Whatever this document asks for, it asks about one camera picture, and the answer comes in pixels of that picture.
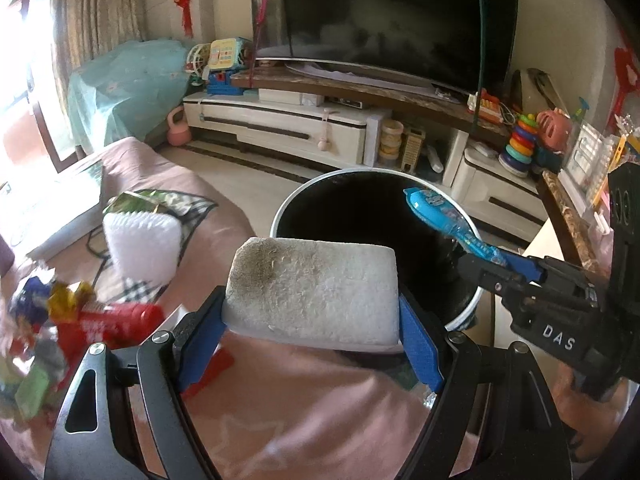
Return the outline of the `person's right hand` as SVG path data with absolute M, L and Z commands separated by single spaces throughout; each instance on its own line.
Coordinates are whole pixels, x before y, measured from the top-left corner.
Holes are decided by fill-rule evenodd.
M 602 454 L 620 426 L 628 408 L 629 382 L 623 378 L 604 402 L 579 392 L 573 382 L 573 370 L 560 363 L 551 393 L 560 419 L 575 431 L 570 437 L 574 461 L 587 463 Z

